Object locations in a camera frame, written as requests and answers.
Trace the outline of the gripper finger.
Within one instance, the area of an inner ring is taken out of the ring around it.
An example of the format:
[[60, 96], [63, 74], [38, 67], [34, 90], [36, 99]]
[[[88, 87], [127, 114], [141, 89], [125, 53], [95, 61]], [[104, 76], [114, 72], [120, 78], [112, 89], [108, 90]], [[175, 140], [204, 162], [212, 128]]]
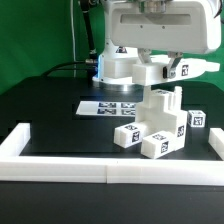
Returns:
[[151, 64], [151, 50], [147, 48], [139, 48], [138, 58], [141, 64]]
[[169, 52], [168, 58], [169, 63], [167, 65], [167, 77], [174, 78], [176, 76], [176, 67], [178, 66], [179, 62], [181, 61], [183, 56], [182, 52]]

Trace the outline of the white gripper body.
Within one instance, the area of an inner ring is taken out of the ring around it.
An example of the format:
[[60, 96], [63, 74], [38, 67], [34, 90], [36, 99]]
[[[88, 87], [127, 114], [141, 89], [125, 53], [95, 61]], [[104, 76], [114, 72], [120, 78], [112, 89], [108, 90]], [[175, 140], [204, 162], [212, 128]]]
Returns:
[[162, 13], [117, 1], [110, 8], [110, 37], [117, 46], [208, 54], [221, 45], [217, 11], [218, 0], [170, 0]]

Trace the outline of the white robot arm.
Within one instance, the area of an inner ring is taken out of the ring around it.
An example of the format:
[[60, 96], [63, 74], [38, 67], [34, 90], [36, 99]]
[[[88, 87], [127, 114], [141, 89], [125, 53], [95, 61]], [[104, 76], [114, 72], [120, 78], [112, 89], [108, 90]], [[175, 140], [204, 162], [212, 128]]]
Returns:
[[152, 86], [216, 72], [220, 65], [183, 55], [208, 54], [221, 44], [223, 0], [80, 0], [86, 22], [102, 5], [105, 45], [93, 80]]

